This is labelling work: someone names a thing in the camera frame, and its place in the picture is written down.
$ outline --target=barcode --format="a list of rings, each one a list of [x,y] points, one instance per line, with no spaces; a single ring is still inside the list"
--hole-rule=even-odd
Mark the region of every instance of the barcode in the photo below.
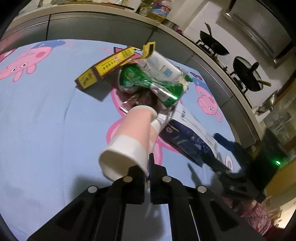
[[[122,56],[124,59],[129,58],[131,56],[131,51],[129,49],[122,51]]]

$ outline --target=range hood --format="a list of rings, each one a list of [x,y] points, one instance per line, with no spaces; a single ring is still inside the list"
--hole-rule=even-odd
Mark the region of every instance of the range hood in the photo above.
[[[296,52],[285,28],[259,1],[232,0],[225,16],[251,37],[275,68]]]

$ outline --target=frying pan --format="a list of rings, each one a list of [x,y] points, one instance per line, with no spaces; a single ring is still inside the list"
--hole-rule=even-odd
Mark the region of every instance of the frying pan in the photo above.
[[[210,34],[207,34],[204,31],[200,31],[200,40],[207,45],[214,53],[218,55],[227,55],[229,54],[228,50],[220,44],[216,39],[212,37],[211,27],[205,23]]]
[[[263,89],[263,84],[271,86],[269,82],[261,80],[260,75],[256,71],[258,66],[258,62],[251,65],[246,59],[239,56],[235,57],[233,61],[233,70],[246,86],[246,91],[248,89],[254,92],[260,91]]]

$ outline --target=white tile wall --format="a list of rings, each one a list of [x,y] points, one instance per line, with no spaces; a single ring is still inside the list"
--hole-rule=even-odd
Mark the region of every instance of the white tile wall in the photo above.
[[[204,0],[173,0],[172,10],[168,14],[167,19],[182,27],[186,22],[190,22],[188,21],[189,18],[191,20],[193,19],[191,17],[193,17],[195,12],[199,12],[197,9],[202,9],[203,5],[201,4],[203,1]]]
[[[207,32],[204,22],[212,29],[212,35],[230,52],[227,56],[219,56],[219,60],[230,71],[236,56],[247,59],[251,64],[256,61],[260,66],[257,69],[261,79],[271,83],[271,87],[265,86],[260,92],[247,91],[246,96],[253,106],[261,105],[275,90],[280,89],[296,69],[296,56],[292,56],[280,67],[274,69],[272,63],[261,52],[259,47],[221,13],[225,11],[230,0],[210,0],[197,14],[184,31],[189,38],[199,40],[200,31]]]

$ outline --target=blue handle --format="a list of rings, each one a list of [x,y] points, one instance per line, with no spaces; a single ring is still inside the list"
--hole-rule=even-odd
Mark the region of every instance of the blue handle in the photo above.
[[[222,135],[219,133],[214,134],[214,139],[222,146],[224,146],[227,150],[231,151],[232,153],[235,151],[236,146],[233,142],[225,139]]]

